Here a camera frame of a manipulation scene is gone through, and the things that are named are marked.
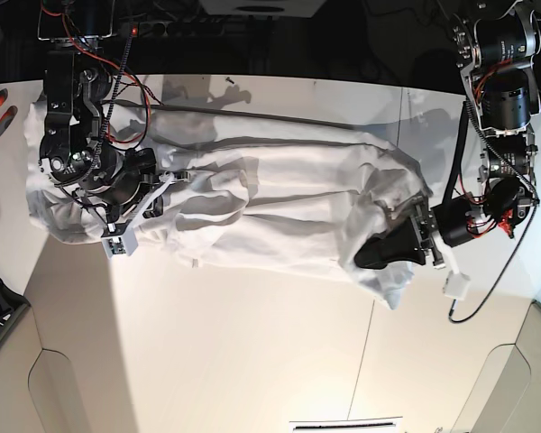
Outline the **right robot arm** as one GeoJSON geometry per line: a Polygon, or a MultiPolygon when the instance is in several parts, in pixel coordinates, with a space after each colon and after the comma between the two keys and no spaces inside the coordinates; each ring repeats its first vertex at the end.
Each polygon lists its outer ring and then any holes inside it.
{"type": "Polygon", "coordinates": [[[143,146],[151,130],[154,95],[127,65],[137,33],[132,5],[125,5],[127,34],[119,60],[107,57],[99,45],[114,32],[114,2],[42,1],[40,9],[40,30],[56,21],[62,30],[48,38],[55,47],[43,81],[41,171],[108,235],[162,216],[165,191],[188,175],[160,170],[154,150],[143,146]],[[111,118],[127,87],[141,93],[142,130],[120,139],[111,118]]]}

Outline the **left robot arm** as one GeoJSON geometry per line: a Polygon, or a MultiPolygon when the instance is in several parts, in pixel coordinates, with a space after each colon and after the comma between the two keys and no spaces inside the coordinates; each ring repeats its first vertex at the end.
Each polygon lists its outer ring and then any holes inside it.
{"type": "Polygon", "coordinates": [[[443,199],[434,207],[416,200],[404,223],[375,235],[356,253],[360,268],[425,264],[428,254],[441,266],[444,247],[496,228],[512,237],[539,203],[531,124],[541,111],[536,8],[531,1],[464,1],[450,22],[466,99],[443,199]]]}

